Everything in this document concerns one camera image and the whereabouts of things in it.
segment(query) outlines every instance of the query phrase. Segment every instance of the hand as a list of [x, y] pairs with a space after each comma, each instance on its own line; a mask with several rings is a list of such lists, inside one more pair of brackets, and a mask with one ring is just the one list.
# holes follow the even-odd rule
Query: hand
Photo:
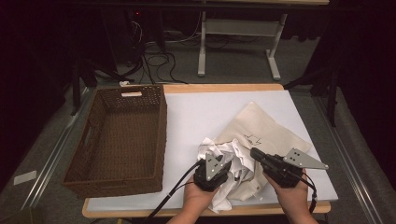
[[[191, 176], [187, 183], [193, 182]], [[184, 187], [184, 202], [180, 213], [172, 217], [168, 224], [175, 223], [195, 223], [196, 219], [206, 210], [206, 208], [212, 202], [213, 197], [217, 193], [219, 188], [213, 192], [206, 192], [201, 190], [194, 183], [187, 184]]]
[[308, 186], [305, 183], [300, 181], [295, 188], [283, 189], [266, 173], [263, 174], [274, 187], [277, 199], [291, 224], [317, 223], [308, 210], [308, 203], [306, 200], [308, 196]]

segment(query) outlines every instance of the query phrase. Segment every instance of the white table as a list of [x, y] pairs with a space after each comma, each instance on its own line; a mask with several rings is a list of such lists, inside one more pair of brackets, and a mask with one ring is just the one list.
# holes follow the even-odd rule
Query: white table
[[[280, 85], [171, 85], [165, 86], [165, 96], [168, 104], [168, 124], [163, 191], [86, 199], [82, 210], [85, 217], [146, 217], [196, 162], [197, 148], [204, 138], [214, 138], [251, 101], [256, 102], [276, 122], [312, 143], [289, 92], [283, 91]], [[308, 155], [318, 159], [314, 147], [308, 151]], [[307, 172], [318, 189], [319, 203], [315, 213], [329, 212], [329, 202], [338, 198], [326, 171]], [[173, 216], [182, 205], [182, 195], [183, 190], [178, 190], [157, 216]], [[219, 214], [206, 210], [203, 216], [283, 213], [270, 185], [265, 186], [258, 196], [262, 197], [262, 201], [259, 198], [251, 198], [245, 202], [232, 201], [233, 210]]]

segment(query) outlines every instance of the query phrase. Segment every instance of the brown woven basket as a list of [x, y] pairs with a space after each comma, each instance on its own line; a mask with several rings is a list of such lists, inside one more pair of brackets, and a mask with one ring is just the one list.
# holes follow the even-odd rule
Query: brown woven basket
[[161, 191], [166, 107], [160, 85], [97, 90], [64, 186], [80, 198]]

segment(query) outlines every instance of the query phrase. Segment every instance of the cable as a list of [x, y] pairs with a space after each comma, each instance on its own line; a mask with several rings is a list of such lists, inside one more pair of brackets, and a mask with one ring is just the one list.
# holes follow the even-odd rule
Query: cable
[[151, 81], [151, 84], [154, 85], [154, 84], [155, 84], [155, 81], [154, 81], [154, 79], [152, 79], [151, 72], [149, 71], [148, 60], [146, 59], [145, 54], [143, 54], [142, 57], [143, 57], [143, 59], [145, 60], [146, 67], [148, 68], [148, 78], [149, 78], [149, 80]]
[[186, 185], [194, 184], [194, 183], [196, 183], [196, 182], [194, 182], [194, 181], [187, 182], [187, 183], [185, 183], [184, 185], [180, 185], [176, 190], [181, 189], [181, 188], [185, 187]]
[[129, 75], [131, 75], [131, 74], [137, 72], [142, 66], [143, 66], [143, 60], [142, 60], [141, 58], [139, 58], [139, 59], [137, 60], [136, 64], [134, 65], [134, 68], [133, 68], [133, 69], [129, 70], [128, 72], [126, 72], [126, 73], [124, 73], [124, 74], [117, 74], [119, 77], [114, 77], [114, 76], [105, 77], [105, 76], [102, 76], [102, 75], [97, 74], [97, 73], [95, 73], [95, 76], [96, 76], [96, 77], [99, 77], [99, 78], [101, 78], [101, 79], [104, 79], [104, 80], [113, 80], [113, 79], [116, 79], [116, 80], [118, 80], [118, 81], [120, 81], [120, 78], [126, 78], [126, 80], [128, 80], [128, 81], [134, 82], [133, 79], [129, 79], [129, 78], [127, 78], [127, 77], [128, 77]]
[[181, 178], [180, 180], [175, 184], [175, 186], [172, 188], [172, 190], [166, 195], [166, 197], [163, 199], [163, 201], [157, 206], [157, 208], [154, 209], [154, 211], [151, 212], [151, 214], [143, 220], [142, 224], [147, 224], [149, 221], [163, 208], [163, 206], [168, 202], [168, 200], [174, 195], [174, 193], [179, 189], [180, 183], [186, 178], [186, 176], [193, 170], [195, 167], [200, 166], [205, 163], [205, 160], [200, 159], [198, 162], [196, 162]]
[[145, 67], [143, 66], [143, 67], [142, 67], [142, 76], [140, 77], [139, 82], [138, 82], [139, 85], [142, 84], [142, 80], [143, 80], [143, 77], [144, 77], [145, 73], [146, 73], [146, 69], [145, 69]]
[[[156, 68], [157, 68], [157, 69], [156, 69], [156, 73], [155, 73], [156, 76], [157, 76], [157, 78], [158, 78], [160, 81], [163, 81], [163, 82], [166, 82], [166, 83], [175, 83], [175, 82], [176, 82], [176, 83], [188, 84], [187, 82], [182, 81], [182, 80], [179, 80], [179, 79], [176, 79], [176, 78], [174, 78], [174, 76], [173, 76], [173, 71], [174, 71], [174, 69], [175, 69], [175, 67], [176, 67], [176, 58], [175, 58], [175, 55], [174, 55], [173, 53], [170, 53], [170, 52], [163, 52], [163, 51], [158, 51], [158, 52], [147, 52], [147, 49], [150, 48], [150, 47], [152, 47], [152, 46], [155, 46], [155, 45], [150, 44], [150, 45], [147, 45], [147, 47], [146, 47], [146, 52], [145, 52], [145, 54], [152, 55], [152, 56], [150, 56], [150, 57], [147, 58], [146, 64], [148, 65], [148, 67], [149, 67], [149, 65], [150, 65], [150, 66], [153, 66], [153, 67], [156, 67]], [[154, 59], [156, 59], [156, 58], [164, 59], [164, 61], [163, 61], [163, 62], [160, 62], [160, 63], [157, 63], [157, 64], [154, 64], [154, 63], [151, 63], [151, 62], [150, 62], [150, 61], [152, 61], [152, 60], [154, 60]], [[169, 76], [170, 76], [171, 80], [167, 80], [167, 79], [164, 79], [164, 78], [160, 77], [159, 74], [160, 74], [160, 69], [161, 69], [163, 66], [167, 65], [168, 63], [170, 63], [170, 62], [173, 62], [172, 67], [171, 67], [171, 69], [170, 69], [170, 71], [169, 71]]]
[[303, 174], [309, 179], [309, 181], [311, 181], [312, 184], [306, 181], [305, 179], [303, 179], [302, 177], [294, 174], [291, 171], [288, 171], [288, 174], [300, 179], [303, 183], [305, 183], [309, 188], [311, 188], [314, 191], [312, 193], [312, 202], [309, 205], [309, 212], [312, 214], [315, 210], [315, 207], [317, 206], [317, 201], [318, 201], [317, 188], [315, 187], [314, 182], [312, 181], [311, 177], [309, 177], [306, 173]]
[[[140, 44], [140, 42], [142, 41], [142, 36], [143, 36], [142, 27], [140, 26], [139, 23], [137, 23], [137, 22], [135, 22], [135, 21], [130, 21], [130, 23], [133, 23], [134, 26], [136, 27], [136, 28], [134, 29], [134, 35], [136, 34], [137, 28], [139, 28], [140, 35], [139, 35], [139, 41], [137, 42], [137, 44]], [[130, 35], [129, 35], [129, 37], [131, 38], [132, 42], [134, 42], [134, 35], [133, 35], [133, 36], [130, 36]]]
[[206, 41], [205, 46], [206, 46], [207, 48], [209, 48], [209, 49], [222, 49], [222, 48], [224, 48], [225, 46], [227, 46], [227, 45], [230, 43], [230, 39], [229, 39], [229, 38], [226, 38], [226, 37], [223, 37], [223, 35], [206, 35], [206, 36], [209, 37], [209, 38], [211, 38], [213, 41], [218, 42], [218, 43], [219, 43], [220, 41], [224, 41], [224, 40], [225, 40], [225, 43], [223, 43], [223, 44], [222, 44], [221, 46], [219, 46], [219, 47], [212, 47], [212, 46], [209, 45], [209, 41]]
[[198, 31], [199, 24], [201, 23], [201, 17], [202, 17], [202, 12], [199, 13], [197, 25], [195, 26], [195, 30], [194, 30], [194, 32], [192, 32], [192, 35], [190, 37], [188, 37], [186, 39], [182, 39], [182, 40], [171, 40], [171, 41], [165, 41], [165, 42], [166, 43], [180, 43], [180, 42], [188, 41], [188, 40], [191, 40], [191, 39], [194, 39], [194, 38], [200, 36], [200, 35], [196, 35], [196, 33]]

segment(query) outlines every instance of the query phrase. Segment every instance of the crumpled white fabric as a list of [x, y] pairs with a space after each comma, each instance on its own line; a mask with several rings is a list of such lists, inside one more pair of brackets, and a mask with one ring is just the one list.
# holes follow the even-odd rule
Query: crumpled white fabric
[[232, 161], [227, 181], [209, 206], [212, 211], [231, 210], [229, 199], [244, 201], [267, 184], [262, 167], [250, 157], [252, 147], [271, 155], [285, 156], [293, 147], [306, 152], [312, 145], [250, 102], [214, 140], [206, 138], [198, 148], [198, 159], [211, 153], [215, 157], [223, 155], [225, 162]]

